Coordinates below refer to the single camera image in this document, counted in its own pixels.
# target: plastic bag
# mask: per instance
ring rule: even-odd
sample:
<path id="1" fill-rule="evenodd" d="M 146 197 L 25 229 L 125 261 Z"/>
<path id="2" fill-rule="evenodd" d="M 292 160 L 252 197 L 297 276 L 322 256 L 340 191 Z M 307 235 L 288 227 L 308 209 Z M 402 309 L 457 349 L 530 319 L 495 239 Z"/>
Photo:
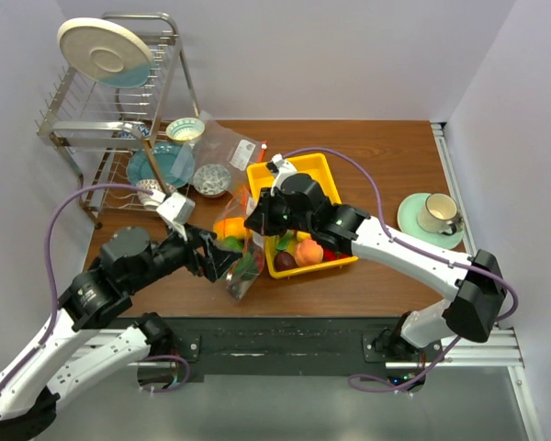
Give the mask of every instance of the plastic bag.
<path id="1" fill-rule="evenodd" d="M 208 164 L 224 166 L 231 175 L 226 191 L 234 195 L 247 184 L 247 165 L 255 164 L 259 159 L 261 143 L 220 126 L 207 112 L 201 112 L 198 118 L 205 127 L 202 136 L 192 146 L 196 170 Z"/>
<path id="2" fill-rule="evenodd" d="M 223 276 L 227 291 L 236 300 L 242 299 L 265 266 L 264 238 L 243 226 L 255 205 L 249 190 L 239 187 L 212 228 L 218 246 L 242 252 L 242 258 Z"/>

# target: mint green saucer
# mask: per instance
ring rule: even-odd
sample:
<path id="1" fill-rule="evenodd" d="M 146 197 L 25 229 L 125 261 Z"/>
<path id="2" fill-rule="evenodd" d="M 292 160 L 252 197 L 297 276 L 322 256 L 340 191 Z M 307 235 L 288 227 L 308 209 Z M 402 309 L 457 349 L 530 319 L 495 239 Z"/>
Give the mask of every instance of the mint green saucer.
<path id="1" fill-rule="evenodd" d="M 421 239 L 427 243 L 452 250 L 463 239 L 464 232 L 456 232 L 453 236 L 445 236 L 439 232 L 426 232 L 419 227 L 416 217 L 424 207 L 424 201 L 431 193 L 414 193 L 405 198 L 398 208 L 398 226 L 402 232 Z"/>

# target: white wall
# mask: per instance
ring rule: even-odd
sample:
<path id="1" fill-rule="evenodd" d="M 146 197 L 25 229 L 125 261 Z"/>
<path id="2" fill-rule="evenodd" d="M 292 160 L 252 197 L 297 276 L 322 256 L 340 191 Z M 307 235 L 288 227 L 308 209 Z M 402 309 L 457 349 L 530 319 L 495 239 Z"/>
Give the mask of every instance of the white wall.
<path id="1" fill-rule="evenodd" d="M 43 236 L 51 211 L 76 185 L 33 121 L 62 65 L 63 20 L 54 0 L 0 2 L 0 369 L 49 316 Z M 57 226 L 60 292 L 81 268 L 91 231 L 77 208 Z"/>
<path id="2" fill-rule="evenodd" d="M 476 242 L 520 290 L 512 322 L 551 440 L 551 1 L 516 2 L 446 135 Z"/>
<path id="3" fill-rule="evenodd" d="M 446 120 L 513 0 L 58 0 L 67 17 L 161 10 L 222 119 Z M 186 93 L 174 82 L 171 115 Z"/>

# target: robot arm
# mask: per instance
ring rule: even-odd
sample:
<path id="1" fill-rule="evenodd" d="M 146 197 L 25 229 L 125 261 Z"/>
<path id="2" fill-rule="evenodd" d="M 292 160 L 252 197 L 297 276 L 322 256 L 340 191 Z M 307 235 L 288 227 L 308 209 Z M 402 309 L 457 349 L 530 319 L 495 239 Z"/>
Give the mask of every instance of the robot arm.
<path id="1" fill-rule="evenodd" d="M 159 316 L 146 314 L 113 343 L 68 361 L 131 306 L 137 291 L 181 267 L 214 282 L 242 257 L 241 253 L 218 248 L 213 232 L 183 226 L 180 222 L 192 207 L 189 199 L 172 195 L 158 208 L 173 229 L 165 240 L 152 243 L 142 228 L 118 230 L 89 269 L 73 279 L 60 296 L 49 339 L 39 345 L 46 323 L 0 373 L 1 382 L 29 350 L 38 349 L 0 393 L 0 440 L 31 439 L 52 423 L 57 410 L 115 370 L 146 356 L 169 352 L 173 333 Z"/>
<path id="2" fill-rule="evenodd" d="M 390 266 L 436 290 L 444 300 L 422 310 L 407 312 L 399 327 L 380 343 L 394 356 L 411 358 L 420 348 L 457 334 L 483 343 L 496 320 L 506 291 L 493 280 L 453 266 L 479 266 L 500 276 L 496 258 L 485 251 L 470 256 L 438 248 L 402 232 L 390 235 L 449 260 L 440 265 L 389 238 L 377 218 L 349 205 L 332 204 L 320 184 L 298 173 L 293 164 L 274 156 L 267 168 L 275 180 L 263 188 L 257 207 L 245 226 L 262 235 L 286 230 L 309 232 L 322 247 Z"/>

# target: yellow plastic tray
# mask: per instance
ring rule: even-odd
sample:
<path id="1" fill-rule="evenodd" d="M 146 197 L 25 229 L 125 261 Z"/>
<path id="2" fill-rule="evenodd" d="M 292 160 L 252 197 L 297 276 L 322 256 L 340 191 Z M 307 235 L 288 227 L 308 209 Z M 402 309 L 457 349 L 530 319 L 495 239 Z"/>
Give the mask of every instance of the yellow plastic tray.
<path id="1" fill-rule="evenodd" d="M 341 198 L 339 192 L 332 179 L 331 169 L 327 164 L 327 160 L 322 153 L 306 154 L 304 156 L 296 156 L 289 158 L 291 162 L 299 172 L 308 173 L 312 179 L 316 180 L 322 187 L 322 191 L 327 195 L 333 204 L 340 204 Z M 251 186 L 251 194 L 253 198 L 257 200 L 259 193 L 264 187 L 271 187 L 274 183 L 274 178 L 271 176 L 265 163 L 253 164 L 247 167 L 247 177 L 249 177 L 249 185 Z M 292 239 L 287 246 L 289 253 L 294 255 L 294 248 L 296 247 L 296 240 Z M 321 271 L 323 269 L 338 268 L 356 262 L 357 257 L 346 257 L 344 259 L 333 260 L 331 262 L 322 262 L 317 265 L 303 266 L 294 269 L 288 269 L 287 271 L 276 271 L 274 268 L 274 256 L 276 255 L 276 238 L 265 238 L 265 258 L 267 259 L 267 269 L 269 274 L 273 278 L 285 278 L 298 276 L 304 273 L 311 273 L 313 271 Z"/>

